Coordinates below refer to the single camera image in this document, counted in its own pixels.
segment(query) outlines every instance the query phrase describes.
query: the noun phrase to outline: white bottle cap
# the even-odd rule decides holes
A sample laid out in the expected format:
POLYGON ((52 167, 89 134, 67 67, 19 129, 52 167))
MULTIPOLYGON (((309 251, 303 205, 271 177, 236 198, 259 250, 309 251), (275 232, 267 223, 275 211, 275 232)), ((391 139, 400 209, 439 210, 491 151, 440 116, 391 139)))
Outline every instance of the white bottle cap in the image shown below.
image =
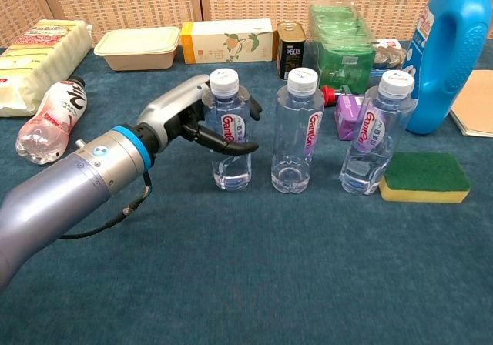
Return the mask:
POLYGON ((403 70, 388 70, 382 76, 378 91, 390 99, 405 99, 414 88, 414 78, 403 70))
POLYGON ((299 97, 311 96, 317 91, 318 74, 309 68, 295 68, 287 75, 287 91, 299 97))
POLYGON ((238 73, 229 68, 216 69, 209 76, 210 90, 220 98, 231 97, 240 90, 238 73))

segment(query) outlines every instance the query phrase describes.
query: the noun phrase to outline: metal can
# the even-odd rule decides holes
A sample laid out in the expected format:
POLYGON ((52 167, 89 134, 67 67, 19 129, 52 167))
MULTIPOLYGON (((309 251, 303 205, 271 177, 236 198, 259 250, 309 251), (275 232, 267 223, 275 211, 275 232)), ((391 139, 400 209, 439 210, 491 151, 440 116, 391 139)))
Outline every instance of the metal can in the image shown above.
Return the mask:
POLYGON ((287 75, 291 70, 301 67, 307 38, 300 23, 279 23, 277 32, 279 33, 277 71, 279 72, 279 78, 287 79, 287 75))

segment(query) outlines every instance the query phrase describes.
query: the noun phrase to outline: plastic water bottle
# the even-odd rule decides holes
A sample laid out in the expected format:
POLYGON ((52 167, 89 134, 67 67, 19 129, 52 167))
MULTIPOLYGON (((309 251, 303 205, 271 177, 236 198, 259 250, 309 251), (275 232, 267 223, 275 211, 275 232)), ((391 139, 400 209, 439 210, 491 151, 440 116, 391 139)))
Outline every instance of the plastic water bottle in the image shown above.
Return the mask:
POLYGON ((325 103, 317 86, 314 70, 296 68, 287 76, 287 85, 277 92, 270 175, 274 188, 282 193, 301 193, 310 181, 325 103))
MULTIPOLYGON (((217 69, 210 74, 210 92, 203 97, 206 126, 226 141, 250 139, 250 95, 240 85, 238 73, 217 69)), ((251 154, 225 156, 212 152, 214 181, 220 189, 235 191, 248 186, 252 177, 251 154)))
POLYGON ((391 70, 378 87, 367 90, 355 126, 359 131, 340 171, 349 193, 369 195, 377 189, 416 106, 409 95, 413 84, 408 73, 391 70))
POLYGON ((410 132, 428 134, 443 123, 475 67, 490 22, 491 0, 429 1, 402 67, 416 81, 410 132))
POLYGON ((15 149, 34 164, 54 162, 65 152, 72 128, 86 110, 84 80, 72 77, 46 92, 37 113, 18 133, 15 149))

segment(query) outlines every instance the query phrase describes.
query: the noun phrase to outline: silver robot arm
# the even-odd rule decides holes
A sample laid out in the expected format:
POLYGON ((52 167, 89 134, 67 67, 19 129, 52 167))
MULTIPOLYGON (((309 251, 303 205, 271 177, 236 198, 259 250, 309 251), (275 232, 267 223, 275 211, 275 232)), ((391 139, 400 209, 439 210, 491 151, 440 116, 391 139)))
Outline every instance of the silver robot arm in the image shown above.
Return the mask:
MULTIPOLYGON (((208 75, 193 77, 152 101, 136 126, 116 126, 15 187, 0 209, 0 293, 21 265, 98 209, 137 176, 177 136, 217 152, 243 155, 253 142, 226 142, 203 128, 201 96, 208 75)), ((254 102, 252 117, 261 108, 254 102)))

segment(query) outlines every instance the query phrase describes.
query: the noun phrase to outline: blue carpet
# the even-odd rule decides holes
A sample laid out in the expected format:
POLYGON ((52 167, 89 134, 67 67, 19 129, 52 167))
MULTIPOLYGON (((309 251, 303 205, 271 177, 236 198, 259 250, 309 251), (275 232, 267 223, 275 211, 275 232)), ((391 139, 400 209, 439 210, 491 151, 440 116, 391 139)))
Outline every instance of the blue carpet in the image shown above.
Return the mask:
MULTIPOLYGON (((90 52, 76 74, 89 105, 70 139, 133 124, 146 104, 218 65, 111 71, 90 52)), ((348 142, 326 110, 312 180, 300 195, 270 184, 273 108, 284 85, 274 62, 237 63, 264 107, 253 180, 214 185, 206 150, 177 139, 156 160, 154 192, 124 223, 31 258, 0 296, 0 344, 486 344, 493 343, 493 141, 462 136, 447 118, 399 150, 455 155, 471 179, 460 205, 357 198, 337 180, 348 142)), ((493 42, 478 68, 493 68, 493 42)), ((35 175, 16 155, 25 119, 1 119, 0 197, 35 175)), ((141 193, 136 180, 72 232, 113 217, 141 193)))

